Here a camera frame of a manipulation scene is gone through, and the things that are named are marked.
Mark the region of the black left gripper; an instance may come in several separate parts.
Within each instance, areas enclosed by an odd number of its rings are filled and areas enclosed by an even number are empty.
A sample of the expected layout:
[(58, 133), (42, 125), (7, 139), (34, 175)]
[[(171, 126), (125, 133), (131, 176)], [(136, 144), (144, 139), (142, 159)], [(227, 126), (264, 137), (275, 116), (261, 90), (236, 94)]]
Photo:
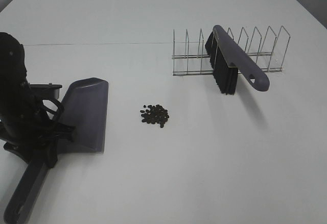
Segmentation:
[(16, 116), (7, 114), (1, 118), (1, 140), (4, 150), (30, 163), (34, 156), (40, 155), (48, 168), (54, 168), (57, 161), (59, 140), (74, 142), (76, 127), (59, 121), (64, 106), (57, 99), (49, 98), (57, 110), (46, 107), (41, 98), (36, 101), (36, 109), (26, 108)]

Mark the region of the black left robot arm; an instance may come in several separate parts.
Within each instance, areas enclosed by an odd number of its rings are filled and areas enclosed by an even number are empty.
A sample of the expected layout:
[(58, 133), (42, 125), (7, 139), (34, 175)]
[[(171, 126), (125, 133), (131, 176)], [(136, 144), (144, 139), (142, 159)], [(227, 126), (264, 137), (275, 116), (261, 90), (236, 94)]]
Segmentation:
[(59, 139), (72, 140), (73, 126), (59, 122), (64, 106), (35, 93), (28, 80), (25, 49), (1, 33), (1, 139), (5, 149), (30, 162), (40, 155), (49, 168), (57, 163)]

